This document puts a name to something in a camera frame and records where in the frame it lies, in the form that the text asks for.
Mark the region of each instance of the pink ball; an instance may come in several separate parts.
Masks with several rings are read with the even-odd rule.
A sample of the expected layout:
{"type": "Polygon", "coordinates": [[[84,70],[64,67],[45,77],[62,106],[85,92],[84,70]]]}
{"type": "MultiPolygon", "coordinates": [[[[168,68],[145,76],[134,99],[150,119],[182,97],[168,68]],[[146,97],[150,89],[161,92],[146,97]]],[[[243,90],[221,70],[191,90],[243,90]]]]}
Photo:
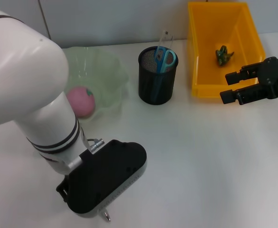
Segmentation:
{"type": "Polygon", "coordinates": [[[93,113],[95,109],[95,99],[90,90],[83,86],[71,89],[66,95],[77,117],[86,117],[93,113]]]}

